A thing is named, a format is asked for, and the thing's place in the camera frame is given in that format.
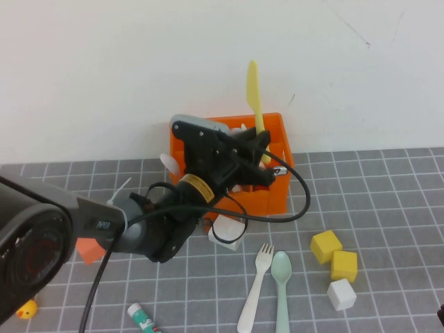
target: glue stick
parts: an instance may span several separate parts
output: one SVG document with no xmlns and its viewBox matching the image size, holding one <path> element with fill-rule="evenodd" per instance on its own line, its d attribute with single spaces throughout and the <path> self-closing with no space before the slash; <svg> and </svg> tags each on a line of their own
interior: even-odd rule
<svg viewBox="0 0 444 333">
<path fill-rule="evenodd" d="M 143 333 L 161 333 L 153 321 L 146 315 L 139 303 L 134 303 L 128 308 L 128 314 L 134 322 L 142 329 Z"/>
</svg>

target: yellow spatula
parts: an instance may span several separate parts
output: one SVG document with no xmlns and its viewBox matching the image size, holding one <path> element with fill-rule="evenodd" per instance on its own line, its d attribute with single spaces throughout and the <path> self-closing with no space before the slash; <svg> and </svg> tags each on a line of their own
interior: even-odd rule
<svg viewBox="0 0 444 333">
<path fill-rule="evenodd" d="M 254 60 L 250 61 L 248 65 L 247 73 L 247 103 L 253 109 L 255 113 L 256 122 L 256 134 L 261 133 L 265 130 L 264 118 L 262 117 L 262 107 L 261 107 L 261 96 L 259 93 L 259 74 L 257 69 L 257 62 Z M 264 164 L 268 164 L 271 161 L 270 156 L 263 155 L 261 161 Z"/>
</svg>

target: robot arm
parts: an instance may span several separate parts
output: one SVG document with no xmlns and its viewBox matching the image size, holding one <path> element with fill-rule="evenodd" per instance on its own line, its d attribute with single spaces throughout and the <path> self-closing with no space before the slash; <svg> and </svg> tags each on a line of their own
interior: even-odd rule
<svg viewBox="0 0 444 333">
<path fill-rule="evenodd" d="M 77 197 L 64 189 L 0 171 L 0 324 L 31 299 L 60 270 L 77 238 L 95 238 L 104 248 L 123 233 L 116 252 L 137 253 L 166 262 L 194 231 L 204 210 L 168 207 L 212 207 L 235 184 L 269 186 L 272 169 L 258 167 L 268 131 L 250 129 L 230 136 L 228 128 L 204 119 L 178 116 L 173 134 L 184 142 L 185 176 L 155 204 L 139 194 L 117 197 L 114 206 Z M 147 219 L 135 219 L 163 210 Z"/>
</svg>

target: yellow label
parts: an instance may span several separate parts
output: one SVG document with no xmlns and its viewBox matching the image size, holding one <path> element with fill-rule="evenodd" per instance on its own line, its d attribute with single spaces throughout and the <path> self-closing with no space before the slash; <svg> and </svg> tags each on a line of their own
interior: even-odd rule
<svg viewBox="0 0 444 333">
<path fill-rule="evenodd" d="M 209 187 L 208 184 L 198 176 L 188 173 L 187 175 L 183 176 L 181 180 L 193 185 L 200 192 L 200 194 L 202 194 L 207 203 L 214 199 L 214 193 L 211 190 L 211 187 Z"/>
</svg>

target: zip tie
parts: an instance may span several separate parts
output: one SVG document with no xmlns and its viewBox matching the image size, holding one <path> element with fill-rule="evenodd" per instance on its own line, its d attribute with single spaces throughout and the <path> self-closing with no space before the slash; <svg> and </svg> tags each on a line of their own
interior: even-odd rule
<svg viewBox="0 0 444 333">
<path fill-rule="evenodd" d="M 122 186 L 120 186 L 120 187 L 114 192 L 114 194 L 112 195 L 111 199 L 108 200 L 108 201 L 106 202 L 107 205 L 114 206 L 114 199 L 116 198 L 117 194 L 119 194 L 119 192 L 125 187 L 126 184 L 128 184 L 128 183 L 130 182 L 130 180 L 131 180 L 131 177 L 129 177 L 129 178 L 128 178 L 128 179 L 122 184 Z M 117 207 L 117 206 L 114 206 L 114 207 L 116 207 L 118 210 L 120 210 L 120 211 L 122 212 L 122 214 L 123 214 L 123 219 L 125 220 L 125 229 L 123 230 L 123 232 L 125 232 L 125 231 L 128 229 L 128 218 L 126 217 L 126 213 L 125 213 L 124 210 L 121 209 L 120 207 Z"/>
</svg>

